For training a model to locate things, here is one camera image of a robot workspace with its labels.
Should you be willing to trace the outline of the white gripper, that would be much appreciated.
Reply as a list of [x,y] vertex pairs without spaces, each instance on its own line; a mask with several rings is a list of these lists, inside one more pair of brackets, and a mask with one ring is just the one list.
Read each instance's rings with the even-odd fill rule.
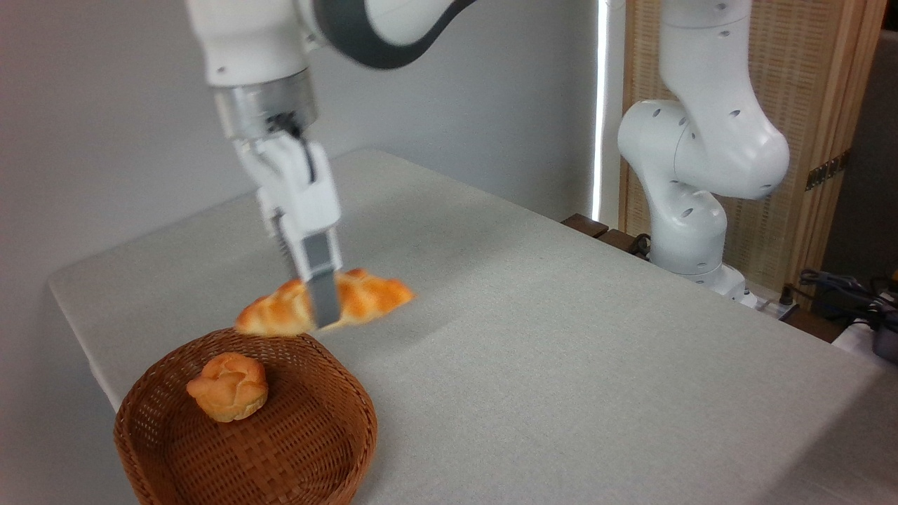
[[323,147],[277,133],[237,140],[235,151],[261,191],[263,215],[273,215],[269,224],[288,277],[304,284],[316,326],[336,323],[341,314],[336,274],[342,259],[333,227],[341,210]]

